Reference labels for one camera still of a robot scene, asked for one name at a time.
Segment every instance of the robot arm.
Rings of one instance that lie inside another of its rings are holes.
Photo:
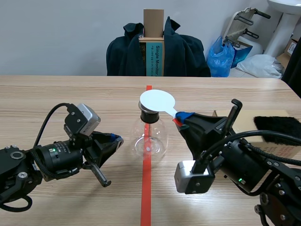
[[[64,125],[69,140],[38,145],[51,114],[61,106],[66,106],[69,112]],[[12,145],[0,150],[0,208],[12,212],[26,211],[32,205],[27,194],[42,179],[50,181],[68,178],[80,169],[91,170],[102,186],[109,186],[111,181],[106,179],[100,168],[123,144],[123,139],[115,134],[94,131],[99,123],[98,115],[84,104],[77,107],[73,104],[59,104],[46,117],[33,149],[24,151]],[[12,208],[5,205],[20,198],[28,202],[26,207]]]
[[[174,175],[177,191],[205,193],[213,183],[215,173],[221,170],[243,193],[260,196],[261,204],[255,206],[255,211],[260,215],[262,225],[268,226],[266,216],[276,226],[301,225],[301,170],[283,164],[301,166],[301,161],[267,154],[243,138],[270,135],[300,145],[301,139],[267,130],[235,134],[232,125],[242,104],[235,99],[232,103],[234,107],[228,117],[177,113],[177,128],[193,156],[192,161],[177,165]],[[252,192],[268,170],[271,170],[270,175],[257,191]]]

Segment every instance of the bag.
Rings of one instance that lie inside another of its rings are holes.
[[[281,77],[281,73],[273,67],[274,61],[274,57],[260,54],[238,63],[237,68],[243,72],[254,75],[257,78],[279,79]]]
[[[222,46],[220,36],[209,50],[207,64],[210,68],[211,77],[228,77],[234,59],[234,48],[229,45]]]

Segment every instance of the glass jar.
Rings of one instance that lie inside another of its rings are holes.
[[[165,124],[159,118],[159,112],[145,108],[140,102],[138,106],[141,116],[131,130],[131,149],[136,156],[142,159],[151,156],[152,160],[160,160],[168,145]]]

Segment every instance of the wooden table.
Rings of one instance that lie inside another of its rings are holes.
[[[42,182],[30,194],[32,208],[23,213],[0,210],[0,225],[139,226],[142,162],[131,158],[129,131],[139,118],[139,96],[146,85],[170,92],[177,101],[175,108],[181,111],[211,115],[213,110],[230,109],[231,99],[237,98],[243,109],[285,109],[301,119],[301,100],[275,79],[0,76],[0,147],[16,144],[30,149],[45,116],[61,102],[87,104],[102,119],[99,131],[125,140],[102,167],[111,186],[101,187],[89,170]],[[60,109],[54,114],[42,145],[68,139],[63,130],[66,113]],[[171,118],[161,114],[161,119],[169,129],[169,144],[163,160],[152,170],[152,225],[261,225],[253,209],[259,198],[242,194],[222,173],[206,194],[177,193],[177,163],[192,156]]]

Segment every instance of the white sink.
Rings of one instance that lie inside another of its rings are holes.
[[[282,19],[264,52],[272,57],[282,54],[301,16],[301,0],[268,0],[269,5],[283,12]]]
[[[301,15],[301,0],[268,0],[268,3],[277,11]]]

